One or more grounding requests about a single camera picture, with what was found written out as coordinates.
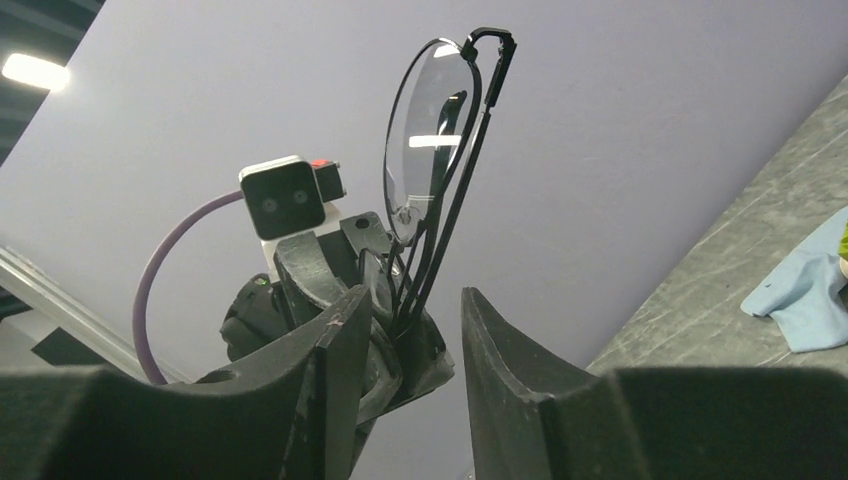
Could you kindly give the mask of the thin black framed glasses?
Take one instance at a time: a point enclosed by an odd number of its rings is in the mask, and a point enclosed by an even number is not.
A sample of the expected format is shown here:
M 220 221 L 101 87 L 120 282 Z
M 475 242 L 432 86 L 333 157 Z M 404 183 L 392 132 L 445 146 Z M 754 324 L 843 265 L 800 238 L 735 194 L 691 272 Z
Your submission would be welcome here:
M 423 314 L 516 50 L 510 31 L 478 27 L 426 42 L 404 71 L 382 160 L 393 339 Z

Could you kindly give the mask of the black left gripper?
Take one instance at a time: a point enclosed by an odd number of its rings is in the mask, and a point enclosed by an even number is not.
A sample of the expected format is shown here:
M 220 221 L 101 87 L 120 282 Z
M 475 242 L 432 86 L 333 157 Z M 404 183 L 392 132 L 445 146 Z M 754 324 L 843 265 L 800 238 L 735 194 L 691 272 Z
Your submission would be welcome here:
M 444 385 L 454 363 L 432 317 L 422 312 L 408 331 L 394 315 L 392 294 L 406 295 L 410 283 L 402 265 L 388 272 L 390 235 L 374 212 L 344 218 L 339 228 L 312 231 L 277 242 L 279 276 L 252 277 L 238 292 L 220 328 L 230 360 L 237 361 L 308 323 L 362 284 L 371 296 L 372 323 L 352 458 L 359 459 L 376 420 Z

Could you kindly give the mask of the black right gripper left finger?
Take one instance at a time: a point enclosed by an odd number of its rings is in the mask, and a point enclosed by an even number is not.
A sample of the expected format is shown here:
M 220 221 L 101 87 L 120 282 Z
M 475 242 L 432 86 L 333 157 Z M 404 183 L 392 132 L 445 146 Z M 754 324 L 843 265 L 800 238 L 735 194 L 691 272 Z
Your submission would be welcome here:
M 5 479 L 346 479 L 371 301 L 308 323 L 193 384 L 109 367 L 1 374 Z

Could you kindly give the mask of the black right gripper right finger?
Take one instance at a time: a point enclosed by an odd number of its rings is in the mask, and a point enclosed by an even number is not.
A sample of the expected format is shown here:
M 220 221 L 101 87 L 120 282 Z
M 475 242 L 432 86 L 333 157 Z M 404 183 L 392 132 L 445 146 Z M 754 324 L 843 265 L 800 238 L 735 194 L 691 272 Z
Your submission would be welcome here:
M 479 479 L 843 479 L 847 380 L 819 368 L 593 375 L 461 294 Z

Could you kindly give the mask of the light blue cleaning cloth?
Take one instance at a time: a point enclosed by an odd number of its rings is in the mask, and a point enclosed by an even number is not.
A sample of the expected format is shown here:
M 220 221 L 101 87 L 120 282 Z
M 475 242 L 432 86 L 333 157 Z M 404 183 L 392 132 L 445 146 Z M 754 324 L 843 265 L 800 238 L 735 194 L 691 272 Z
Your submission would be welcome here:
M 825 220 L 781 260 L 741 302 L 751 317 L 774 321 L 793 353 L 847 344 L 847 308 L 840 293 L 847 277 L 839 248 L 847 209 Z

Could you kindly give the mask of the colourful toy brick car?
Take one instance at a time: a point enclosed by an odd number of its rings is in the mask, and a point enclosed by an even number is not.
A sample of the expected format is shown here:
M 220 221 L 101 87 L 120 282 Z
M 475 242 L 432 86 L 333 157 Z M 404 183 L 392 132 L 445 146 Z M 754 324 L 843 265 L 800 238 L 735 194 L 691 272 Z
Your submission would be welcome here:
M 842 236 L 838 243 L 837 255 L 838 266 L 842 276 L 848 279 L 848 226 L 844 227 Z

